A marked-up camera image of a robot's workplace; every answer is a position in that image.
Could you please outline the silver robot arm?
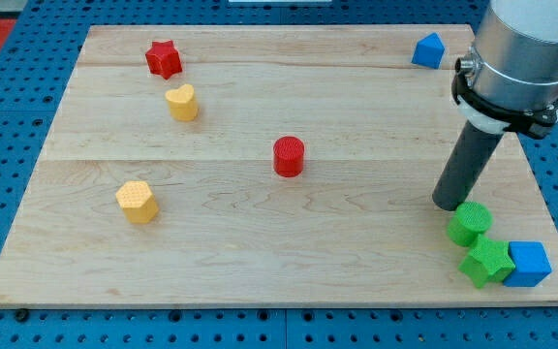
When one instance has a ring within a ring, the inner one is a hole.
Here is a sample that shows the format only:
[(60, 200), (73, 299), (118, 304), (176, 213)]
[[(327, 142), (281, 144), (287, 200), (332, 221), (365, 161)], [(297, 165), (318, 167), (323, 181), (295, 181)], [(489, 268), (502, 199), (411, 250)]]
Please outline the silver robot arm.
[(558, 122), (558, 0), (491, 0), (455, 71), (453, 99), (474, 128), (547, 136)]

